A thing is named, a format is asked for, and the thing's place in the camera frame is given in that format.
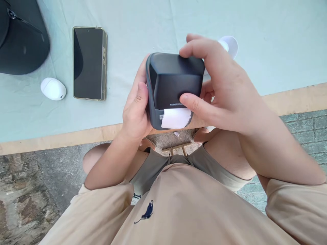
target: table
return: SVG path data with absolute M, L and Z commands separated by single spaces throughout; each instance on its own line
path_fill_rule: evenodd
M 279 115 L 326 109 L 325 1 L 38 3 L 51 40 L 50 56 L 31 74 L 0 74 L 0 154 L 112 140 L 121 128 L 122 110 L 143 57 L 149 52 L 178 53 L 188 32 L 214 39 L 235 36 L 236 61 Z M 72 96 L 73 26 L 101 26 L 108 34 L 106 101 Z M 45 77 L 64 83 L 64 100 L 51 101 L 40 92 Z M 304 88 L 314 84 L 320 85 Z M 202 126 L 206 123 L 195 117 L 188 128 Z

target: gray paving stone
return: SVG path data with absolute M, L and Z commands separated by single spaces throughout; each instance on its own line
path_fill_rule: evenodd
M 258 175 L 254 176 L 252 181 L 249 184 L 260 184 L 260 180 L 258 178 Z
M 290 114 L 290 115 L 285 115 L 285 116 L 280 116 L 280 119 L 282 119 L 283 122 L 291 122 L 291 121 L 296 121 L 298 119 L 297 114 Z
M 261 193 L 263 188 L 260 183 L 258 184 L 247 184 L 242 189 L 240 189 L 237 193 L 239 194 L 248 194 L 248 193 Z
M 327 152 L 311 154 L 311 156 L 319 163 L 327 163 Z
M 291 133 L 313 130 L 313 119 L 289 122 L 286 124 Z
M 320 116 L 325 116 L 325 115 L 327 115 L 327 110 L 300 113 L 300 114 L 298 114 L 298 118 L 301 120 L 301 119 L 320 117 Z
M 327 116 L 319 117 L 314 119 L 314 128 L 327 128 Z
M 305 131 L 293 134 L 300 144 L 314 142 L 314 133 L 312 131 Z
M 309 154 L 327 152 L 327 141 L 307 143 L 303 145 L 303 148 Z
M 267 195 L 263 192 L 249 192 L 244 193 L 238 191 L 239 196 L 241 196 L 243 199 L 247 200 L 252 205 L 255 205 L 257 203 L 267 202 Z
M 327 128 L 317 129 L 316 130 L 316 139 L 317 139 L 317 141 L 327 140 Z

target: ground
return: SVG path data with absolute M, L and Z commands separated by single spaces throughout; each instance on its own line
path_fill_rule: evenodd
M 281 117 L 303 148 L 327 172 L 327 110 Z M 196 130 L 149 136 L 161 149 L 192 141 Z M 68 207 L 85 179 L 84 154 L 97 144 L 0 157 L 0 243 L 37 244 Z M 198 145 L 186 148 L 191 153 Z M 238 194 L 264 212 L 257 177 Z

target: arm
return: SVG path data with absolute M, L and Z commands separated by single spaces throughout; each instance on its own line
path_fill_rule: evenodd
M 183 94 L 181 103 L 210 125 L 238 132 L 244 154 L 264 187 L 270 178 L 307 185 L 326 181 L 319 165 L 268 108 L 246 72 L 218 42 L 189 34 L 180 55 L 204 59 L 211 76 L 200 98 Z
M 145 108 L 148 101 L 144 58 L 128 95 L 123 111 L 123 127 L 89 172 L 85 187 L 89 190 L 117 185 L 124 180 L 127 170 L 142 139 L 152 127 Z
M 326 181 L 324 171 L 289 132 L 283 121 L 270 110 L 252 134 L 239 134 L 246 159 L 266 190 L 269 179 L 318 185 Z

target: white object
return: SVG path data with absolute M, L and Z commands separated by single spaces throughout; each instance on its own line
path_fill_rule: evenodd
M 65 85 L 55 78 L 45 78 L 41 83 L 41 91 L 51 100 L 62 100 L 67 93 Z
M 181 129 L 184 128 L 191 118 L 191 110 L 187 108 L 164 109 L 161 123 L 162 128 Z
M 238 52 L 238 43 L 233 36 L 223 36 L 218 40 L 223 48 L 228 52 L 232 59 L 235 59 Z M 207 69 L 204 70 L 204 75 L 208 75 Z

